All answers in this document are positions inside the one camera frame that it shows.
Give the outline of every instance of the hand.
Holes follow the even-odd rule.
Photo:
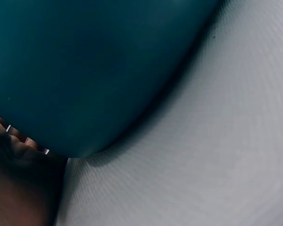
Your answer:
[[[0,118],[0,226],[51,225],[67,160],[7,126]]]

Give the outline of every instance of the ribbed texture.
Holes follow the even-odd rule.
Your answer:
[[[283,0],[230,0],[134,135],[67,166],[58,226],[283,226]]]

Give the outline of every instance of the skin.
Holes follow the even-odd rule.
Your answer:
[[[50,226],[67,160],[7,126],[0,118],[0,226]]]

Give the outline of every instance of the white fabric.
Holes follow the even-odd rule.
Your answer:
[[[57,225],[283,226],[283,0],[224,3],[143,125],[68,163]]]

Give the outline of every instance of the dark teal surface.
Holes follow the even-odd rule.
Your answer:
[[[165,84],[218,0],[0,0],[0,115],[69,157],[99,151]]]

